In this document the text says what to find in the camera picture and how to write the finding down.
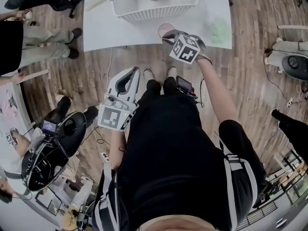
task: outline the wooden floor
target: wooden floor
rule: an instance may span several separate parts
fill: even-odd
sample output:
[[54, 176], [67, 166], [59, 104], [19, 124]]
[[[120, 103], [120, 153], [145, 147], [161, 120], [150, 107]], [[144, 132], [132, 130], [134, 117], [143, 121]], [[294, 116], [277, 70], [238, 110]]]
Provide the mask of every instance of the wooden floor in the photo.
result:
[[[293, 40], [308, 40], [307, 31], [277, 29], [277, 25], [308, 25], [308, 3], [304, 1], [301, 8], [297, 0], [272, 0], [281, 21], [275, 13], [270, 0], [235, 0], [231, 7], [233, 50], [208, 48], [207, 55], [213, 60], [216, 70], [230, 91], [239, 112], [239, 118], [252, 145], [261, 158], [267, 172], [273, 171], [277, 165], [272, 159], [276, 152], [286, 154], [292, 147], [285, 135], [277, 131], [277, 122], [269, 115], [269, 110], [275, 106], [285, 109], [287, 101], [279, 89], [272, 85], [265, 74], [263, 51], [271, 47], [277, 37]], [[54, 12], [48, 6], [34, 9], [35, 20], [46, 28], [82, 27], [83, 8], [79, 5], [74, 19], [68, 18], [68, 11]], [[78, 39], [77, 47], [82, 51], [82, 39]], [[164, 46], [146, 45], [129, 46], [127, 50], [112, 49], [113, 60], [109, 79], [121, 70], [138, 66], [141, 71], [151, 68], [159, 81], [163, 81], [168, 68], [172, 65], [178, 68], [179, 75], [193, 83], [196, 93], [200, 96], [199, 85], [201, 71], [196, 66], [183, 67], [180, 62], [167, 58]], [[78, 60], [61, 59], [37, 63], [26, 68], [28, 72], [49, 68], [51, 79], [47, 76], [27, 81], [24, 86], [26, 97], [31, 108], [31, 114], [39, 121], [56, 105], [55, 95], [62, 93], [72, 98], [72, 111], [83, 111], [87, 106], [97, 105], [103, 101], [106, 89], [107, 71], [111, 50], [97, 50], [83, 53]], [[280, 86], [285, 96], [297, 98], [296, 86], [298, 80], [286, 74], [278, 74], [277, 68], [267, 66], [269, 78]], [[145, 81], [141, 80], [138, 97], [145, 91]], [[203, 129], [218, 145], [218, 121], [214, 115], [211, 103], [202, 86], [204, 109], [200, 110]], [[288, 115], [308, 122], [307, 103], [297, 103], [291, 106]], [[110, 131], [98, 129], [102, 137], [110, 142]], [[99, 135], [94, 132], [80, 147], [80, 166], [78, 176], [88, 175], [98, 182], [102, 171], [102, 161], [99, 152], [108, 151], [109, 146], [98, 144]]]

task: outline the power outlet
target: power outlet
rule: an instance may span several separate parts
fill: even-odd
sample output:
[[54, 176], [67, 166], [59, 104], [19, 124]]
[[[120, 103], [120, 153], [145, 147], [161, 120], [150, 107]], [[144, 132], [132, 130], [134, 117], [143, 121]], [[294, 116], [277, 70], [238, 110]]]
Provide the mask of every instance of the power outlet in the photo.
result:
[[289, 102], [287, 103], [287, 108], [290, 108], [291, 104], [293, 103], [293, 98], [290, 98]]

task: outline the black shirt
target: black shirt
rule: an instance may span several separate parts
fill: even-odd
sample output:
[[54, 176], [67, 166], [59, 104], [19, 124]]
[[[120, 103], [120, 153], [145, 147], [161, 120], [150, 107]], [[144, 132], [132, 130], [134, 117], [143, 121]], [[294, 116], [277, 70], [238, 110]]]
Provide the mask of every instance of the black shirt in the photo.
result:
[[20, 21], [0, 21], [0, 76], [18, 69], [24, 37]]
[[[219, 133], [229, 150], [250, 162], [263, 188], [265, 171], [242, 126], [225, 121]], [[241, 195], [241, 185], [249, 178], [239, 177], [236, 194]], [[128, 230], [166, 215], [195, 216], [221, 231], [231, 229], [224, 154], [202, 130], [197, 107], [188, 96], [160, 96], [137, 111], [118, 181], [125, 207], [121, 226], [129, 222]], [[236, 205], [245, 217], [252, 203], [242, 204], [241, 197]]]

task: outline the person in black shirt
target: person in black shirt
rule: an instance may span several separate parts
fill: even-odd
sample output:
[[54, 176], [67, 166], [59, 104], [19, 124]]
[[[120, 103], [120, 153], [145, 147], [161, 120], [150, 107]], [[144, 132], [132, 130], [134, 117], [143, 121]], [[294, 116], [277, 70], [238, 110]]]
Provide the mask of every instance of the person in black shirt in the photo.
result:
[[278, 120], [278, 128], [284, 132], [290, 143], [293, 145], [294, 150], [296, 150], [307, 164], [308, 150], [305, 146], [305, 140], [308, 134], [308, 125], [279, 112], [278, 108], [273, 108], [270, 111], [270, 114]]
[[[238, 112], [207, 58], [198, 58], [208, 94], [220, 123], [219, 136], [231, 153], [249, 162], [257, 191], [265, 187], [265, 170], [240, 125]], [[147, 91], [124, 132], [112, 131], [109, 159], [117, 171], [120, 230], [143, 231], [232, 229], [227, 194], [225, 155], [202, 130], [196, 103], [177, 89], [176, 68], [161, 86], [144, 71]], [[252, 207], [252, 188], [245, 171], [236, 182], [234, 199], [238, 224]], [[102, 175], [98, 188], [102, 192]], [[115, 203], [109, 191], [111, 204]]]
[[[0, 76], [19, 68], [48, 59], [69, 57], [76, 59], [79, 53], [68, 47], [74, 39], [81, 36], [82, 30], [47, 30], [40, 26], [23, 25], [22, 20], [28, 11], [0, 14]], [[41, 43], [56, 42], [55, 45], [40, 47]], [[13, 77], [0, 77], [0, 85], [10, 81], [19, 82], [24, 77], [19, 73]]]

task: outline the white plastic basket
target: white plastic basket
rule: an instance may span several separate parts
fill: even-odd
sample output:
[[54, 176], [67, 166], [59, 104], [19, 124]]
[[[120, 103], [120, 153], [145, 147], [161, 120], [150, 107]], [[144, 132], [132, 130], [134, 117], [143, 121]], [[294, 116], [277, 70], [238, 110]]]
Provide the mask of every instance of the white plastic basket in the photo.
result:
[[110, 0], [114, 14], [129, 22], [182, 15], [199, 0]]

